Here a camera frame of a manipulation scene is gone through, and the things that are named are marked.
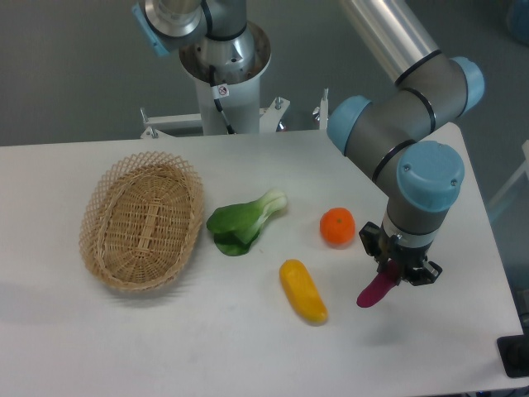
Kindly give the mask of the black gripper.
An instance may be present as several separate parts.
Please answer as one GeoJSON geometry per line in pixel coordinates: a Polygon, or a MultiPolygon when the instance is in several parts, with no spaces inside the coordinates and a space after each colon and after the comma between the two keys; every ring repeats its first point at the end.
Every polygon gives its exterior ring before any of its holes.
{"type": "Polygon", "coordinates": [[[377,262],[377,272],[384,274],[388,263],[393,265],[394,284],[408,282],[413,286],[430,285],[436,282],[442,268],[429,261],[427,251],[431,243],[421,247],[404,246],[403,234],[389,236],[382,227],[367,222],[359,232],[360,240],[368,256],[377,262]]]}

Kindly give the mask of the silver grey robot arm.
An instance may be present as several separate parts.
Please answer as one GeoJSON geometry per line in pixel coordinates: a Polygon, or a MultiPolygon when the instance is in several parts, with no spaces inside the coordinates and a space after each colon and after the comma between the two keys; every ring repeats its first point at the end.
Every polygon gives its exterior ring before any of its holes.
{"type": "MultiPolygon", "coordinates": [[[[380,225],[360,230],[380,273],[429,285],[442,269],[428,250],[465,175],[451,147],[428,140],[484,94],[479,67],[439,49],[403,1],[344,1],[350,22],[397,87],[374,104],[355,96],[320,123],[339,151],[388,196],[380,225]]],[[[203,132],[258,133],[267,36],[243,1],[139,1],[132,8],[157,55],[178,51],[193,78],[203,132]]]]}

